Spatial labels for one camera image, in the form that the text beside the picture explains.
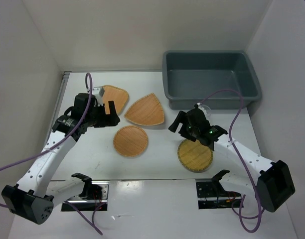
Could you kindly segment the rounded square woven dish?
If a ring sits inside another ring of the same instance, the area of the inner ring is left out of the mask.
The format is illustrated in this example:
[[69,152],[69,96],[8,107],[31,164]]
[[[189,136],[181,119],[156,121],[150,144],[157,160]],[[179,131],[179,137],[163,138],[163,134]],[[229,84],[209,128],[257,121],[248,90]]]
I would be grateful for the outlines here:
[[115,104],[116,113],[119,115],[129,99],[129,94],[126,90],[112,85],[104,85],[104,95],[102,97],[105,104],[106,114],[110,114],[108,101],[113,101]]

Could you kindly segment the round yellow bamboo dish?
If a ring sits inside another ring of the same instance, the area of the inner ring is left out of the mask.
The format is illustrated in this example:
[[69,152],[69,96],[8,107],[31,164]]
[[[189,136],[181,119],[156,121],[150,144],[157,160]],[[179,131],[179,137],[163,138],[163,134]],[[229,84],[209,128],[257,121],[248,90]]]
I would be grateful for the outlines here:
[[177,157],[184,168],[199,173],[207,170],[213,162],[213,151],[199,141],[183,140],[177,149]]

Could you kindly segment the round orange woven dish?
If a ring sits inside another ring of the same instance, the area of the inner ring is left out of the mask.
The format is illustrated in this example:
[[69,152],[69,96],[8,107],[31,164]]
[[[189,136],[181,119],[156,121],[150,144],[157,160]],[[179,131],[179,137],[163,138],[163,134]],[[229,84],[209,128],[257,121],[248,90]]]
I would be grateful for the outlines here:
[[113,146],[121,156],[136,157],[146,150],[148,142],[148,135],[142,128],[128,125],[116,132]]

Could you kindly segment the triangular woven dish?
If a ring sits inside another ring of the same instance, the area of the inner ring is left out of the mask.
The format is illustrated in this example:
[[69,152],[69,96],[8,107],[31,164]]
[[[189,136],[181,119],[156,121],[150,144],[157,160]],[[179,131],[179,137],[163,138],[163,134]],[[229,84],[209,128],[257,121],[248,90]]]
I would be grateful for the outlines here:
[[136,102],[124,114],[129,122],[142,126],[155,126],[164,123],[165,116],[161,103],[154,93]]

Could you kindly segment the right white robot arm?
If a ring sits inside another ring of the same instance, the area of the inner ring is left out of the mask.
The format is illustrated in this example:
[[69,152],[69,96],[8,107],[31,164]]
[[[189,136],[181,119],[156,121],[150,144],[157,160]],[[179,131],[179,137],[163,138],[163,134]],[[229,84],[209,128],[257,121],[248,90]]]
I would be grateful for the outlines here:
[[232,138],[224,128],[211,125],[200,104],[195,104],[188,112],[179,111],[168,129],[178,132],[187,140],[207,146],[216,156],[237,164],[251,176],[242,179],[233,176],[230,170],[222,169],[211,178],[211,188],[215,195],[222,196],[227,191],[244,195],[253,192],[261,207],[273,213],[295,193],[290,170],[285,162],[273,162],[264,158]]

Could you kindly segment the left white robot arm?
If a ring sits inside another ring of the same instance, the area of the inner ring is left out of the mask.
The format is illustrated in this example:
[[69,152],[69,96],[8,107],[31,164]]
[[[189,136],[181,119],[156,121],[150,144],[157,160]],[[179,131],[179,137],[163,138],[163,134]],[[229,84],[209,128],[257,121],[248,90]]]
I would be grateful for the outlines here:
[[11,213],[35,224],[44,223],[54,207],[79,196],[87,199],[99,193],[92,178],[74,173],[56,187],[49,183],[66,154],[90,127],[117,126],[120,118],[113,101],[108,102],[109,112],[99,104],[99,97],[79,93],[74,105],[60,116],[52,127],[45,153],[39,156],[28,172],[14,186],[6,185],[2,197]]

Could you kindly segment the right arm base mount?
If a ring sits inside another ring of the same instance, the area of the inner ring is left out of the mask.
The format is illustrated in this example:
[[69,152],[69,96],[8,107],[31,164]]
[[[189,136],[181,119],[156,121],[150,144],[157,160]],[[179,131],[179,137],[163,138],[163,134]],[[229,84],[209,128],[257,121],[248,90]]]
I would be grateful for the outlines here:
[[205,209],[226,209],[238,208],[240,206],[241,194],[236,192],[220,191],[216,192],[210,180],[197,180],[196,191],[198,208]]

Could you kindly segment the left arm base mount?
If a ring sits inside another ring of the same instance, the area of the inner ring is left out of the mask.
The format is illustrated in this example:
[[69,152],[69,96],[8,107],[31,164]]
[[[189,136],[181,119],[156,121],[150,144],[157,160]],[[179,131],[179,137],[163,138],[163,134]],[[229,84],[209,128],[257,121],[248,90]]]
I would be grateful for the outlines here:
[[67,201],[81,212],[94,211],[100,203],[102,203],[102,206],[98,209],[98,211],[107,211],[110,182],[93,181],[92,185],[95,190],[93,190],[86,198],[75,195],[69,198]]

